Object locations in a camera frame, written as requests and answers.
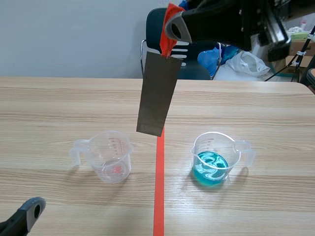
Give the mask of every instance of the clear plastic cup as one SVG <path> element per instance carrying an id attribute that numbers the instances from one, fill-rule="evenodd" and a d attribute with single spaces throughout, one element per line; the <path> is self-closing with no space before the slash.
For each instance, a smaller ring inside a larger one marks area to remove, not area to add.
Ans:
<path id="1" fill-rule="evenodd" d="M 245 164 L 251 166 L 256 155 L 250 142 L 235 141 L 219 132 L 199 135 L 191 152 L 193 154 L 193 174 L 206 185 L 225 181 L 241 156 L 244 155 Z"/>
<path id="2" fill-rule="evenodd" d="M 118 183 L 131 171 L 130 155 L 133 152 L 127 135 L 118 131 L 105 131 L 89 140 L 77 140 L 69 151 L 75 166 L 80 165 L 80 153 L 101 180 Z"/>

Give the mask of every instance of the blue liquid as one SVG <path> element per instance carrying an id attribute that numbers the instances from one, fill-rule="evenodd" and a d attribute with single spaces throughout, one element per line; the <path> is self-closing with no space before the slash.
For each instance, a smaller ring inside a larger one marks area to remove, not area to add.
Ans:
<path id="1" fill-rule="evenodd" d="M 228 164 L 226 160 L 213 151 L 204 151 L 198 154 L 201 160 L 207 163 L 209 166 L 227 168 Z M 203 184 L 213 185 L 221 183 L 225 177 L 227 170 L 217 170 L 202 164 L 199 160 L 196 160 L 193 173 L 196 178 Z"/>

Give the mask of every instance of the wooden table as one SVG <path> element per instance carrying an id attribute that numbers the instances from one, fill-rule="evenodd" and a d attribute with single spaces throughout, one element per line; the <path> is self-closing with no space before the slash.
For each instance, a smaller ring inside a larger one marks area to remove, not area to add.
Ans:
<path id="1" fill-rule="evenodd" d="M 27 199 L 47 207 L 31 236 L 150 236 L 156 137 L 136 133 L 141 80 L 0 78 L 0 221 Z M 73 141 L 104 130 L 133 145 L 127 181 L 105 184 Z M 257 151 L 222 188 L 190 175 L 194 139 L 220 131 Z M 315 96 L 277 82 L 179 81 L 165 125 L 166 236 L 313 236 Z"/>

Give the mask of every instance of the measuring cup handle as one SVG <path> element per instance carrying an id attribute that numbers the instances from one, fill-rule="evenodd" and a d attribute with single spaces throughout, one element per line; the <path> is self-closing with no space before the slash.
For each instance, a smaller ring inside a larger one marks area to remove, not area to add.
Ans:
<path id="1" fill-rule="evenodd" d="M 72 163 L 75 166 L 80 166 L 80 153 L 88 150 L 89 141 L 90 140 L 81 139 L 74 142 L 74 148 L 69 151 L 69 156 L 71 156 Z"/>
<path id="2" fill-rule="evenodd" d="M 241 151 L 241 154 L 243 153 L 245 154 L 245 165 L 248 167 L 252 166 L 252 163 L 254 162 L 255 157 L 256 157 L 256 152 L 250 149 L 250 150 Z"/>
<path id="3" fill-rule="evenodd" d="M 241 155 L 245 155 L 245 165 L 252 166 L 254 159 L 256 157 L 256 152 L 252 150 L 252 144 L 247 141 L 235 141 L 234 149 L 239 151 Z"/>
<path id="4" fill-rule="evenodd" d="M 73 148 L 69 151 L 69 156 L 71 156 L 72 163 L 75 166 L 80 166 L 81 164 L 80 151 L 78 151 L 76 148 Z"/>

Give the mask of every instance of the red tape line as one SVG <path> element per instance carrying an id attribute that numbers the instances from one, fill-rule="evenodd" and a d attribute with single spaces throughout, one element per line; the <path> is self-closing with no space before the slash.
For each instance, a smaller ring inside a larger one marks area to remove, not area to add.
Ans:
<path id="1" fill-rule="evenodd" d="M 157 138 L 153 236 L 164 236 L 164 129 Z"/>

